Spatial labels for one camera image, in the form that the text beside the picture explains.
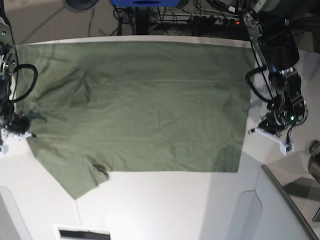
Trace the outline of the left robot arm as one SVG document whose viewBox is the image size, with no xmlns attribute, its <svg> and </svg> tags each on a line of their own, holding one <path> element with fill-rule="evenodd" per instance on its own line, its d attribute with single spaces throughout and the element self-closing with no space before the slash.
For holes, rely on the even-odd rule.
<svg viewBox="0 0 320 240">
<path fill-rule="evenodd" d="M 248 72 L 245 80 L 254 94 L 267 104 L 267 113 L 258 129 L 277 136 L 304 123 L 308 114 L 302 96 L 302 80 L 295 66 L 300 60 L 293 31 L 320 27 L 319 16 L 307 13 L 319 7 L 318 0 L 249 0 L 244 2 L 242 19 L 251 47 L 261 65 Z M 251 78 L 268 71 L 268 86 L 275 90 L 270 99 L 262 96 Z"/>
</svg>

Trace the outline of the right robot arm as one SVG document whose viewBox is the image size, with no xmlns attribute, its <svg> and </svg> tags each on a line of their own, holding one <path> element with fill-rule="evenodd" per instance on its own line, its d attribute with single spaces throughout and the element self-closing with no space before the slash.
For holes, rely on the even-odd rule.
<svg viewBox="0 0 320 240">
<path fill-rule="evenodd" d="M 27 69 L 33 72 L 29 89 L 20 97 L 14 98 L 11 90 L 13 77 L 19 71 Z M 12 26 L 6 16 L 5 4 L 0 2 L 0 129 L 15 136 L 29 134 L 30 122 L 23 114 L 15 112 L 15 104 L 24 100 L 34 89 L 38 80 L 38 70 L 32 64 L 19 64 Z"/>
</svg>

